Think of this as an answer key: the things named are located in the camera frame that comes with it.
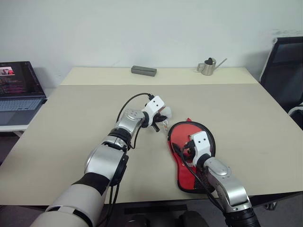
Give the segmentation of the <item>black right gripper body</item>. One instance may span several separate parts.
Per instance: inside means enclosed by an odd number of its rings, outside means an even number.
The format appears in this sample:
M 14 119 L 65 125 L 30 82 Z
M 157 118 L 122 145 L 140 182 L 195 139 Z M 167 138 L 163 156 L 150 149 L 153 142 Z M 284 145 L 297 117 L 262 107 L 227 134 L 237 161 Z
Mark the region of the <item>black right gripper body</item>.
M 194 140 L 190 140 L 184 144 L 181 154 L 185 164 L 190 167 L 196 167 L 196 164 L 194 164 L 194 157 L 196 155 Z

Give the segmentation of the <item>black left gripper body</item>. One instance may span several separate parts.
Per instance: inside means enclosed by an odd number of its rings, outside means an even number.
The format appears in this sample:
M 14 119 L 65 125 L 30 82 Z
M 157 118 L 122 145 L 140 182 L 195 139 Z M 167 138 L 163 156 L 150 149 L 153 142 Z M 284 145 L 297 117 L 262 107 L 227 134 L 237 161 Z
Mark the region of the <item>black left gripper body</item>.
M 157 114 L 159 114 L 159 113 L 156 113 L 154 116 L 152 116 L 151 114 L 149 114 L 148 117 L 149 117 L 149 120 L 151 120 L 151 124 L 149 124 L 149 125 L 150 125 L 152 128 L 154 128 L 154 130 L 155 130 L 156 132 L 159 132 L 160 129 L 159 129 L 157 123 L 160 123 L 160 122 L 157 122 L 157 121 L 156 121 L 156 115 L 157 115 Z

